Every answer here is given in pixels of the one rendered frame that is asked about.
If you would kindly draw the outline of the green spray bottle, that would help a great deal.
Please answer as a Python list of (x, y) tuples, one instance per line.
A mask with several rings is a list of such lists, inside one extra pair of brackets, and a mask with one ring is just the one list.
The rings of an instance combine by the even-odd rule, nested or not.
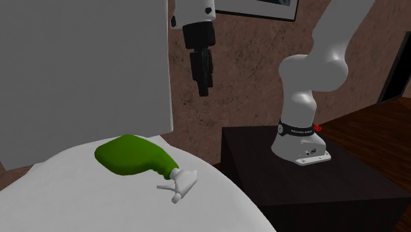
[(101, 146), (94, 152), (95, 159), (110, 172), (122, 175), (137, 175), (152, 170), (172, 180), (158, 189), (174, 192), (171, 202), (176, 204), (198, 181), (196, 170), (181, 169), (177, 162), (159, 145), (132, 134), (122, 135)]

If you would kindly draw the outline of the dark robot stand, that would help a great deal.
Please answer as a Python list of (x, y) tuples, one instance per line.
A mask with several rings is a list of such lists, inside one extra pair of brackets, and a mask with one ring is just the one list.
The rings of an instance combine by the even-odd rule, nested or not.
[(220, 165), (276, 232), (391, 232), (411, 205), (410, 193), (329, 139), (329, 161), (277, 157), (276, 130), (224, 127)]

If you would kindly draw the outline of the dark door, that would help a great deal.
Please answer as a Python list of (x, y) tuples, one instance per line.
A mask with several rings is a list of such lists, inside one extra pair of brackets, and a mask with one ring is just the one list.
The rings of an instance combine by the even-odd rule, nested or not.
[(381, 90), (377, 105), (401, 97), (411, 78), (411, 31), (407, 31)]

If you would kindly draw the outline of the framed wall picture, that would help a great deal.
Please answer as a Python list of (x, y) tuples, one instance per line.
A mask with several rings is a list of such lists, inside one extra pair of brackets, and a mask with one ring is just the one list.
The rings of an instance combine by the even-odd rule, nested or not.
[(299, 0), (214, 0), (215, 12), (294, 22)]

